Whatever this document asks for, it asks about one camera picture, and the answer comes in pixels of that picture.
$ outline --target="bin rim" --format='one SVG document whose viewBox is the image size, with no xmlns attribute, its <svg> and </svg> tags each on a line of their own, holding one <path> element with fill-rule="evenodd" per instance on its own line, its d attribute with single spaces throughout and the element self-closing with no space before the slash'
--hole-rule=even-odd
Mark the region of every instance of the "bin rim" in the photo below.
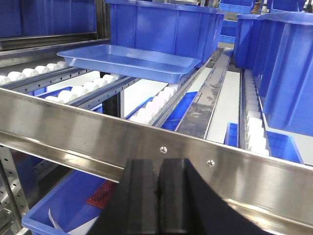
<svg viewBox="0 0 313 235">
<path fill-rule="evenodd" d="M 259 20 L 276 21 L 288 24 L 313 25 L 313 14 L 306 12 L 278 12 L 261 15 Z"/>
<path fill-rule="evenodd" d="M 193 5 L 181 5 L 181 4 L 171 4 L 171 3 L 161 3 L 161 2 L 150 2 L 150 1 L 137 1 L 137 0 L 105 0 L 106 3 L 119 4 L 119 5 L 131 5 L 131 6 L 144 6 L 152 8 L 163 8 L 179 11 L 194 11 L 210 14 L 220 14 L 226 15 L 226 12 L 210 7 L 200 7 Z"/>
<path fill-rule="evenodd" d="M 237 15 L 237 19 L 251 19 L 251 20 L 257 20 L 259 19 L 260 15 L 257 14 L 239 14 Z"/>
</svg>

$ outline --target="roller conveyor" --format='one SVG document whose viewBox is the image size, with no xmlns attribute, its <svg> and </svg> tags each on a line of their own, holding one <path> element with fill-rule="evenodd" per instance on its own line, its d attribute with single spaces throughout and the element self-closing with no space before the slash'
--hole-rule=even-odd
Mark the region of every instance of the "roller conveyor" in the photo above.
<svg viewBox="0 0 313 235">
<path fill-rule="evenodd" d="M 101 0 L 95 2 L 97 15 L 102 16 L 101 20 L 97 17 L 98 33 L 84 35 L 91 35 L 92 38 L 99 38 L 102 34 L 108 36 L 108 29 L 102 25 L 109 20 L 107 12 L 103 11 L 108 4 Z M 263 1 L 260 2 L 259 12 L 262 5 Z M 41 42 L 45 45 L 54 36 L 42 38 L 46 38 Z M 32 42 L 29 46 L 41 45 L 28 37 L 2 40 L 2 45 L 10 49 L 15 42 L 25 39 Z M 100 39 L 3 51 L 0 52 L 0 75 L 35 68 L 39 64 L 57 63 L 61 60 L 56 57 L 59 51 L 107 42 Z M 169 84 L 158 92 L 153 100 L 160 101 L 160 105 L 148 102 L 129 118 L 130 121 L 89 110 L 103 104 L 110 109 L 104 113 L 119 117 L 120 92 L 140 78 L 121 76 L 65 104 L 24 94 L 65 80 L 70 82 L 90 70 L 67 67 L 0 85 L 0 160 L 3 165 L 0 168 L 0 234 L 4 230 L 19 235 L 29 233 L 22 229 L 21 217 L 41 198 L 36 183 L 49 176 L 59 164 L 119 182 L 125 173 L 127 159 L 138 161 L 142 158 L 153 162 L 157 173 L 166 158 L 189 159 L 206 184 L 229 206 L 261 229 L 271 234 L 312 234 L 310 198 L 313 187 L 310 182 L 313 170 L 305 165 L 266 156 L 265 151 L 253 151 L 255 148 L 251 148 L 247 135 L 249 123 L 246 116 L 249 110 L 246 109 L 248 90 L 244 71 L 241 71 L 237 137 L 241 149 L 206 140 L 213 129 L 213 118 L 218 118 L 216 109 L 225 74 L 233 66 L 229 64 L 231 53 L 227 48 L 219 48 L 190 77 L 177 86 Z M 205 72 L 208 67 L 212 68 L 210 73 Z M 206 79 L 176 133 L 156 128 L 163 125 L 200 75 Z M 261 105 L 258 97 L 256 104 Z M 265 132 L 265 150 L 271 156 L 266 135 L 269 128 L 262 115 L 262 106 L 260 120 Z M 45 160 L 35 166 L 29 165 L 29 154 Z M 27 175 L 27 179 L 22 177 L 21 172 Z"/>
</svg>

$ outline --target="shallow blue tray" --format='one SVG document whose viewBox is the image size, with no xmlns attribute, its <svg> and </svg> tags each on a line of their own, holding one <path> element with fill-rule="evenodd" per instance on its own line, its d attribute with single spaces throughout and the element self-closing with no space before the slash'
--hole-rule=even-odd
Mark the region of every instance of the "shallow blue tray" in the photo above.
<svg viewBox="0 0 313 235">
<path fill-rule="evenodd" d="M 62 51 L 58 55 L 72 67 L 167 83 L 178 82 L 201 63 L 195 58 L 114 45 L 83 47 Z"/>
</svg>

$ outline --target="metal beam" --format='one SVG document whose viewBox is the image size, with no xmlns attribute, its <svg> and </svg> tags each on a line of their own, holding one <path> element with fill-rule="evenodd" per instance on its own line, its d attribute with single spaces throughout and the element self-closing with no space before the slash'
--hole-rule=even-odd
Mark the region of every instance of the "metal beam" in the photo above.
<svg viewBox="0 0 313 235">
<path fill-rule="evenodd" d="M 128 158 L 156 166 L 189 158 L 215 192 L 262 228 L 313 232 L 311 167 L 5 89 L 0 100 L 4 146 L 115 181 Z"/>
<path fill-rule="evenodd" d="M 70 50 L 78 47 L 87 47 L 108 43 L 108 39 L 90 40 L 77 43 L 65 43 L 44 47 L 32 47 L 26 49 L 10 50 L 0 52 L 0 68 L 19 65 L 43 59 L 55 58 L 56 53 L 63 50 Z"/>
<path fill-rule="evenodd" d="M 77 33 L 63 35 L 47 35 L 35 37 L 14 37 L 1 38 L 0 51 L 15 50 L 21 48 L 49 46 L 55 44 L 74 43 L 81 41 L 89 41 L 97 39 L 97 34 L 92 33 Z"/>
</svg>

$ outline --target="bolt head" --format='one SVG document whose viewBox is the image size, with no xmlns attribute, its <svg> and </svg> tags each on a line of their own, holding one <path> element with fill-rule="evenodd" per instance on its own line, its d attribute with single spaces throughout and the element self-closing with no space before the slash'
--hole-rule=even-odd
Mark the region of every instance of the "bolt head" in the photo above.
<svg viewBox="0 0 313 235">
<path fill-rule="evenodd" d="M 208 161 L 206 162 L 206 164 L 207 164 L 209 167 L 212 167 L 212 166 L 215 165 L 215 162 L 214 162 L 213 160 L 208 160 Z"/>
<path fill-rule="evenodd" d="M 160 148 L 160 152 L 163 153 L 163 154 L 166 154 L 166 153 L 167 153 L 167 147 L 162 146 L 162 147 Z"/>
</svg>

